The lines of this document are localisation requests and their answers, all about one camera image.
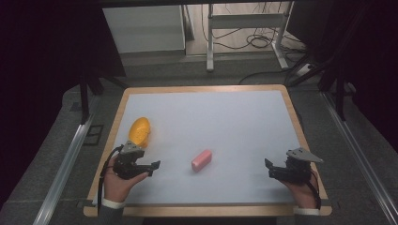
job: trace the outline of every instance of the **white wall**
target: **white wall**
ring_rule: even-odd
[[[104,8],[119,53],[184,50],[180,6]]]

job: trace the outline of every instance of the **hand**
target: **hand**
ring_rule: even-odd
[[[313,174],[311,175],[310,183],[318,191],[318,173],[313,170],[311,171]],[[289,188],[299,208],[316,208],[314,194],[306,184],[297,185],[281,180],[280,182]]]
[[[138,184],[140,181],[147,178],[148,173],[143,172],[131,178],[130,180],[124,180],[118,177],[113,170],[115,161],[116,157],[112,157],[109,160],[108,169],[106,170],[106,174],[104,177],[104,198],[115,203],[123,203],[129,195],[131,188]]]

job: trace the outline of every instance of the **yellow corn toy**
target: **yellow corn toy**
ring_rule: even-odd
[[[129,132],[129,139],[136,145],[146,148],[148,146],[149,133],[149,120],[145,117],[141,117],[135,120],[135,122],[132,124]]]

